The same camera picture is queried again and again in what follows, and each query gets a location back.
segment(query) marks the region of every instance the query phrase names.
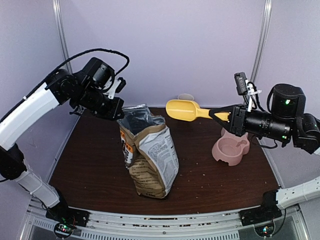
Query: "pink bowl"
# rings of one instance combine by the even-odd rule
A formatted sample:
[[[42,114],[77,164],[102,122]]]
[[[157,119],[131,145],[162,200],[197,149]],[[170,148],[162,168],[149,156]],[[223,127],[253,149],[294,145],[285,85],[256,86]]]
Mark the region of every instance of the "pink bowl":
[[[221,138],[212,148],[212,156],[216,161],[222,160],[229,166],[238,165],[243,155],[247,154],[250,149],[248,134],[239,137],[227,132],[224,128],[221,130]]]

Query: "pet food bag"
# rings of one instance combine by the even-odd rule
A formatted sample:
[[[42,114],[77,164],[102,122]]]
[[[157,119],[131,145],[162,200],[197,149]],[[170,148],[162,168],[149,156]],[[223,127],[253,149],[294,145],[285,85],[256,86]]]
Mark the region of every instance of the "pet food bag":
[[[165,118],[143,104],[123,109],[118,120],[125,166],[139,195],[162,199],[178,174],[179,162]]]

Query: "dark wood tabletop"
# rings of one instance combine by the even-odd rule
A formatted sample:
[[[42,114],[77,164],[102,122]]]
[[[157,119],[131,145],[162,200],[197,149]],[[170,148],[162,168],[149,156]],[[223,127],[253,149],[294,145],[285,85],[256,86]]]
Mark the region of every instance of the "dark wood tabletop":
[[[86,114],[77,123],[50,184],[71,207],[122,214],[170,215],[212,213],[260,205],[264,192],[278,184],[261,148],[236,166],[211,154],[221,127],[210,119],[193,122],[169,118],[164,108],[151,108],[170,128],[179,173],[165,199],[138,196],[125,168],[119,125]]]

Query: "yellow scoop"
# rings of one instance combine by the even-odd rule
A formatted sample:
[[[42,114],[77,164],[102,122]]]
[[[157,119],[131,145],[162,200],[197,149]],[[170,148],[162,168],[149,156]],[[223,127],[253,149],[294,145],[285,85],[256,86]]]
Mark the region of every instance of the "yellow scoop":
[[[209,116],[209,109],[200,108],[195,101],[189,100],[170,100],[165,106],[166,113],[173,119],[183,121],[194,121],[197,118],[212,119]],[[222,121],[228,121],[228,112],[218,112],[214,114]]]

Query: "table surface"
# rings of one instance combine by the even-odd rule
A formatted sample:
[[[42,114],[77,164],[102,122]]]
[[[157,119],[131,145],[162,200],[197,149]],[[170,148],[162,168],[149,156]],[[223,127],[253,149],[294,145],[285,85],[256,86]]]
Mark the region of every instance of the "table surface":
[[[85,114],[50,180],[71,207],[141,215],[212,213],[260,205],[264,192],[278,188],[261,148],[251,144],[240,164],[228,166],[211,154],[221,137],[216,122],[179,121],[169,118],[164,108],[151,111],[165,117],[179,159],[168,196],[138,196],[125,168],[118,123]]]

